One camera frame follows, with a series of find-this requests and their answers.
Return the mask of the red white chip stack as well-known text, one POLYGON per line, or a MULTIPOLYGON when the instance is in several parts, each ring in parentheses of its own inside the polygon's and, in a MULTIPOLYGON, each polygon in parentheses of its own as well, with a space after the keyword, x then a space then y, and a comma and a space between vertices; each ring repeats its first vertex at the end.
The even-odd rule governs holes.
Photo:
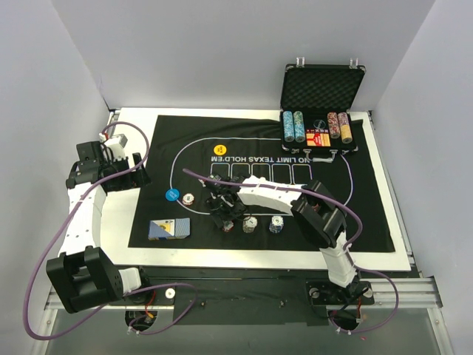
POLYGON ((224 232, 229 232, 234 228, 234 222, 232 220, 225 221, 222 226, 224 232))

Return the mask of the grey white chip stack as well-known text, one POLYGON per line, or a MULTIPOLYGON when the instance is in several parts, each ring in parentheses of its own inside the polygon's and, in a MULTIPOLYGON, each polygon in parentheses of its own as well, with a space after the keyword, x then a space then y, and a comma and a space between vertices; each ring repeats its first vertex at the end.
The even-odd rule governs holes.
POLYGON ((253 233, 258 225, 258 220, 255 217, 248 216, 242 221, 242 230, 244 233, 253 233))

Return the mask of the blue round button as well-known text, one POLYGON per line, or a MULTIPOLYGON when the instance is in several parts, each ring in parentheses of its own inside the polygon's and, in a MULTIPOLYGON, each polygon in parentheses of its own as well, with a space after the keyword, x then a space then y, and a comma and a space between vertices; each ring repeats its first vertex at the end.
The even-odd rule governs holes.
POLYGON ((180 198, 180 191, 178 189, 175 189, 175 188, 170 188, 166 191, 165 198, 169 202, 177 201, 180 198))

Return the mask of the red white single chip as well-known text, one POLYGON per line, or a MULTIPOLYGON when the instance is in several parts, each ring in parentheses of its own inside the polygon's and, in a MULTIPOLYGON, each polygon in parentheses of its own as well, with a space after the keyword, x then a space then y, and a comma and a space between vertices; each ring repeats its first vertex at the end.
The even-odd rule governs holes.
POLYGON ((186 193, 183 195, 182 203, 184 206, 191 206, 195 201, 195 196, 192 193, 186 193))

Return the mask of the yellow dealer button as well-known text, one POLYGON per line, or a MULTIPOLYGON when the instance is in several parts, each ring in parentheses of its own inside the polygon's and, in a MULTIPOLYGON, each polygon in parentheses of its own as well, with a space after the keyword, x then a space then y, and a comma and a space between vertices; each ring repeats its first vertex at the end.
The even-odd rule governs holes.
POLYGON ((217 144, 214 147, 213 152, 217 156, 223 156, 227 153, 227 147, 223 144, 217 144))

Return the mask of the blue white chip stack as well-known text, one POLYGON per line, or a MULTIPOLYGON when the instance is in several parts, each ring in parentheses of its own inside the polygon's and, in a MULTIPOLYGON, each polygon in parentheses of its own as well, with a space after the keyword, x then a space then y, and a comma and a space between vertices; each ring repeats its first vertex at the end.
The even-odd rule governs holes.
POLYGON ((270 225, 268 227, 269 231, 274 234, 278 234, 284 228, 284 218, 280 215, 272 216, 270 220, 270 225))

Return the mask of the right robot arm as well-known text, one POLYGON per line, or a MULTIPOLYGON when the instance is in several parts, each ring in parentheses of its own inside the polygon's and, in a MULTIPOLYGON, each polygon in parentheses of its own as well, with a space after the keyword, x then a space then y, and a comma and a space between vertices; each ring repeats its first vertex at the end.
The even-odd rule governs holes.
POLYGON ((346 206, 338 203, 322 183, 312 180, 290 185, 254 175, 232 179, 210 175, 199 181, 210 192, 205 203, 220 228, 241 218, 249 206, 292 216, 303 237, 322 253, 332 298, 347 302, 356 295, 356 269, 346 246, 346 206))

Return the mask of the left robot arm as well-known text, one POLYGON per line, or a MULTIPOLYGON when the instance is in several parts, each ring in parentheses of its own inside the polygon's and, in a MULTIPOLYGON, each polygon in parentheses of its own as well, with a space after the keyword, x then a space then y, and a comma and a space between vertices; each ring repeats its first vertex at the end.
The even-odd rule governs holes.
POLYGON ((118 301, 125 295, 135 304, 148 302, 152 286, 138 267, 120 269, 100 247, 103 205, 110 192, 143 187, 150 178, 143 166, 131 171, 142 159, 128 158, 123 134, 101 134, 96 141, 76 146, 74 162, 66 180, 69 210, 58 256, 47 261, 46 272, 65 310, 78 313, 118 301))

